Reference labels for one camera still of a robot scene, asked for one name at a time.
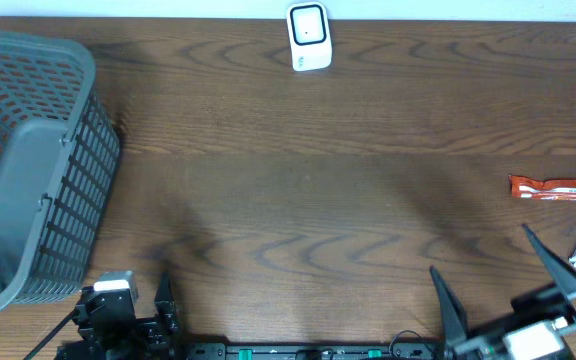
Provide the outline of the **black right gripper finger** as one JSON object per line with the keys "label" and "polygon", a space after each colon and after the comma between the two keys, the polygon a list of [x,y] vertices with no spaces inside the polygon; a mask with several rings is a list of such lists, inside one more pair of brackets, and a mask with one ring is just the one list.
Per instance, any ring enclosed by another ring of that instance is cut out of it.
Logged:
{"label": "black right gripper finger", "polygon": [[434,266],[429,271],[439,300],[444,342],[457,345],[467,339],[466,311],[439,271]]}
{"label": "black right gripper finger", "polygon": [[527,224],[522,228],[558,291],[567,300],[576,299],[575,269],[547,248]]}

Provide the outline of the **orange red candy wrapper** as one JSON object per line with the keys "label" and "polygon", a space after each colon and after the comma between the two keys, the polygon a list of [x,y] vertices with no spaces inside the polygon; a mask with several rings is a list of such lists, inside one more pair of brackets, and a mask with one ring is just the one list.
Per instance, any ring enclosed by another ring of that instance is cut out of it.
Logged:
{"label": "orange red candy wrapper", "polygon": [[510,175],[511,195],[515,198],[535,200],[576,201],[576,179],[538,181]]}

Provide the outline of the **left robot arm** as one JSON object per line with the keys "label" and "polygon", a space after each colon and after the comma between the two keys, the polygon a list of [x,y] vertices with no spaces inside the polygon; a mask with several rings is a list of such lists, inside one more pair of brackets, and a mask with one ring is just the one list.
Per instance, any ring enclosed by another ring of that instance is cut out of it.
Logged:
{"label": "left robot arm", "polygon": [[137,300],[133,272],[102,274],[93,285],[82,289],[71,316],[81,339],[63,343],[55,358],[185,359],[187,352],[180,340],[181,325],[169,274],[163,273],[160,278],[153,316],[139,318]]}

